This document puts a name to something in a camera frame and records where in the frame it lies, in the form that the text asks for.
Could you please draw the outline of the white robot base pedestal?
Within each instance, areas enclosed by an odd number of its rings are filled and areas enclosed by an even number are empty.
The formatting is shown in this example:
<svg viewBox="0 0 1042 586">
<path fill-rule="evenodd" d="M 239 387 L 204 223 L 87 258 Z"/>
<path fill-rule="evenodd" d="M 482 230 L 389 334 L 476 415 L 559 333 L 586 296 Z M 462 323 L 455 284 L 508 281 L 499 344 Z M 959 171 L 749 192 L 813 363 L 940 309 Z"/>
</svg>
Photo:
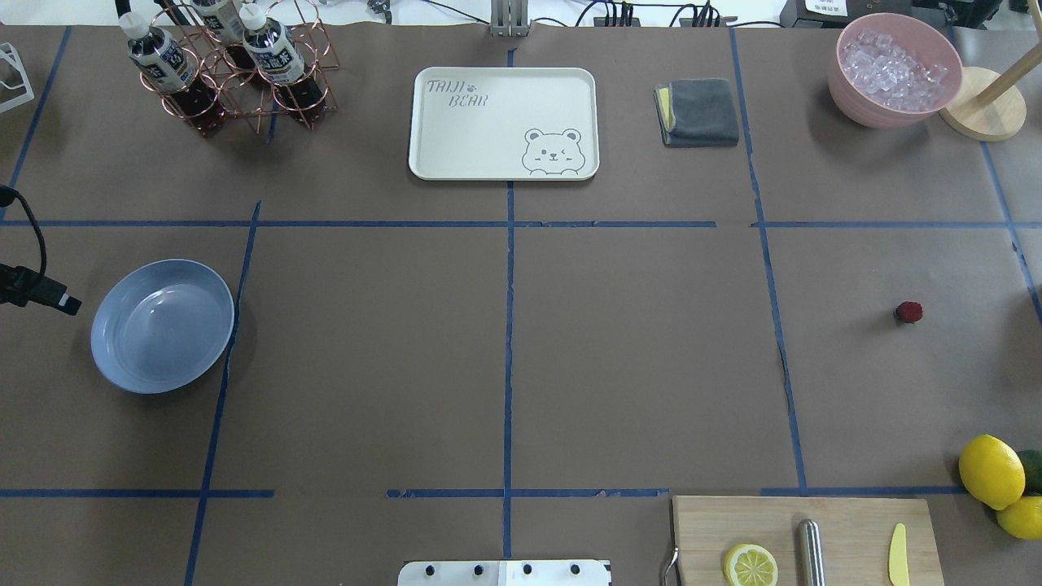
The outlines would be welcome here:
<svg viewBox="0 0 1042 586">
<path fill-rule="evenodd" d="M 397 576 L 398 585 L 611 585 L 607 561 L 528 559 L 414 561 Z"/>
</svg>

